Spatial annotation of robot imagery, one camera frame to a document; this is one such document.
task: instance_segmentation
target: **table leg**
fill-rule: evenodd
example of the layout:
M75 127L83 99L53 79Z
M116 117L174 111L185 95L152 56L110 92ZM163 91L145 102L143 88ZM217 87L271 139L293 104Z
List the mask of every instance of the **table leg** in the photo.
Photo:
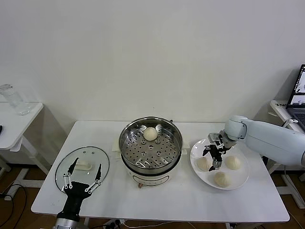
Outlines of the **table leg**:
M262 223L239 223L234 229L254 229L260 225Z
M26 154L28 157L35 162L35 164L45 173L48 174L51 166L50 164L38 153L35 147L28 141L28 139L22 137L22 145L28 150Z
M268 173L272 174L277 168L280 167L281 164L278 164L276 161L270 161L267 165Z
M300 209L305 209L305 202L301 198L300 193L297 191L297 189L296 189L295 185L293 184L292 180L290 179L290 177L289 176L286 177L285 175L282 175L282 179L287 186L276 187L278 193L280 195L291 194L293 199L295 200L297 206Z
M299 177L300 181L305 181L305 173L303 173L300 177Z
M40 188L43 184L43 180L24 180L25 176L27 175L29 169L28 168L23 168L20 173L18 174L16 180L14 181L14 185L18 184L18 185L22 185L24 187L37 187ZM14 197L14 195L16 194L18 188L20 188L20 186L12 186L9 191L8 191L8 195L10 195L12 198Z
M1 167L1 170L0 170L0 177L4 174L4 172L10 172L11 170L11 167L9 167L5 161L3 161L1 158L0 158L0 167Z

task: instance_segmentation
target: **laptop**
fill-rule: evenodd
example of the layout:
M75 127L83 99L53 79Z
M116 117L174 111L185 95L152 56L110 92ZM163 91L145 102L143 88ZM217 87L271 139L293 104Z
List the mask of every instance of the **laptop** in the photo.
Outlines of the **laptop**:
M291 116L305 130L305 64L302 64L295 86L286 107Z

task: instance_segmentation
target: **white plate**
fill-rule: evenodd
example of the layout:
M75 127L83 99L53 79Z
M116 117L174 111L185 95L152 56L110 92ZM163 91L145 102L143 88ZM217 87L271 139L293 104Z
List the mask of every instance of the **white plate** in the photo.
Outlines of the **white plate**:
M200 179L203 180L208 185L222 190L236 189L241 187L244 183L246 183L246 181L249 178L249 164L244 154L237 147L234 146L230 150L228 150L225 155L222 156L223 163L220 169L211 172L204 172L200 168L198 168L196 160L202 157L204 146L209 144L210 143L208 140L202 139L192 147L190 153L190 160L193 170L200 177ZM242 164L241 168L238 170L229 169L224 163L226 156L238 157L238 159L241 161ZM212 160L210 153L206 154L205 157ZM220 171L227 173L231 177L232 184L230 186L220 187L214 182L214 175Z

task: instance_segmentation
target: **stainless steel steamer basket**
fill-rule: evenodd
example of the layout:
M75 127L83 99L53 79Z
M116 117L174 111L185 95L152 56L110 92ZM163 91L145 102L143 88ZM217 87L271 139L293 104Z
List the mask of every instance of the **stainless steel steamer basket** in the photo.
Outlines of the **stainless steel steamer basket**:
M143 132L156 128L156 140L147 141ZM143 176L157 176L170 171L181 156L182 136L170 121L157 117L137 119L121 132L119 146L123 162L132 171Z

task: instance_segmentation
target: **wooden floor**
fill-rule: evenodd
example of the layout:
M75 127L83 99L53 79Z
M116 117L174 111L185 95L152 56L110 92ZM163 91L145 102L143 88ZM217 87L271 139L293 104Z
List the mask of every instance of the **wooden floor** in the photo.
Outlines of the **wooden floor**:
M0 192L2 192L7 186L11 184L11 182L17 177L21 168L13 168L12 171L6 173L0 179ZM45 179L46 175L38 168L31 168L29 173L26 176L26 179ZM271 175L276 186L284 186L284 182L280 175L274 174ZM290 178L293 180L295 186L298 191L301 193L302 197L305 198L305 182L300 182L298 179L298 175L290 175ZM56 221L54 216L49 215L39 215L31 212L31 205L39 191L38 188L26 188L27 191L27 205L25 208L22 217L16 226L17 229L51 229ZM20 213L22 212L25 198L24 192L21 188L18 189L14 197L15 208L13 212L12 218L2 227L2 229L12 229L18 220ZM281 196L287 210L291 212L296 219L301 223L301 225L305 228L305 209L299 209L295 204L291 195L282 195ZM4 222L10 214L11 210L11 201L5 201L4 199L0 199L0 224ZM102 225L107 222L107 219L90 219L89 228L94 226ZM144 225L156 225L160 222L155 221L136 221L129 220L126 222L128 226L144 226ZM223 223L192 223L193 226L197 229L225 229L225 224ZM300 228L295 220L290 217L289 222L287 223L270 223L264 224L266 229L298 229ZM158 229L193 229L193 227L188 223L170 223L164 224L158 227Z

